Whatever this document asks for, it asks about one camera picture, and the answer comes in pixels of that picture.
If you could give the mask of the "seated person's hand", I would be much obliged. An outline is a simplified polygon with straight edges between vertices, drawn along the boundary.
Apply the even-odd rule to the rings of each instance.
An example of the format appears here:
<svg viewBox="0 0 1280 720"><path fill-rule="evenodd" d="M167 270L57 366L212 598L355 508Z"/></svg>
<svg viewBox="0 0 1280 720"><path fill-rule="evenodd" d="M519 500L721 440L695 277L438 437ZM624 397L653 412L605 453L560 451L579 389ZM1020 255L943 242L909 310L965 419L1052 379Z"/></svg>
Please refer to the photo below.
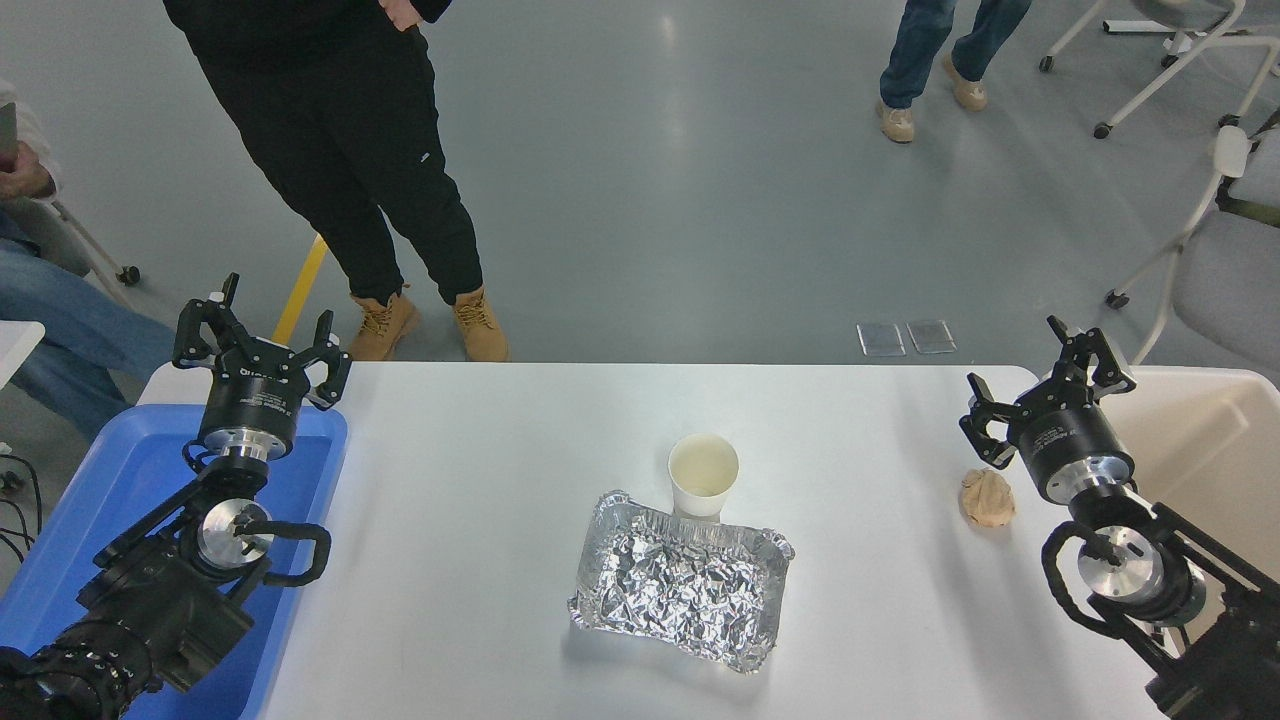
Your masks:
<svg viewBox="0 0 1280 720"><path fill-rule="evenodd" d="M56 181L40 160L38 154L26 142L17 143L13 172L1 173L1 200L50 199L58 191Z"/></svg>

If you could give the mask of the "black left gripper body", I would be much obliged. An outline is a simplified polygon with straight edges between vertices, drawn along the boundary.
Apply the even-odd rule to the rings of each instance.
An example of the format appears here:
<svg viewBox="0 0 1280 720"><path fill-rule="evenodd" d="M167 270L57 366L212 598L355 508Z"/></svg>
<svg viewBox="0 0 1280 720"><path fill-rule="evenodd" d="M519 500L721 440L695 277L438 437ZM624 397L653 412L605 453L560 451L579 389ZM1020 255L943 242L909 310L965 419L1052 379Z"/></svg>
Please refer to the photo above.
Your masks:
<svg viewBox="0 0 1280 720"><path fill-rule="evenodd" d="M212 366L200 438L212 441L219 432L248 428L293 441L310 383L292 354L260 338L221 350Z"/></svg>

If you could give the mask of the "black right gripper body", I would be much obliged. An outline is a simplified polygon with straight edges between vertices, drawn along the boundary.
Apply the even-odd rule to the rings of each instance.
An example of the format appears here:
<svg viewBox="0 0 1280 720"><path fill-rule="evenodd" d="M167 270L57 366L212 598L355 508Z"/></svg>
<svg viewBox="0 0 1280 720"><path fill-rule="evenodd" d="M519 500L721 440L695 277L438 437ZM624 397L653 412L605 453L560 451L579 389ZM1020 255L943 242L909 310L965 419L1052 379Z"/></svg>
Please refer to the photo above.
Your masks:
<svg viewBox="0 0 1280 720"><path fill-rule="evenodd" d="M1134 460L1088 389L1034 388L1018 397L1015 447L1047 501L1070 501L1097 486L1132 482Z"/></svg>

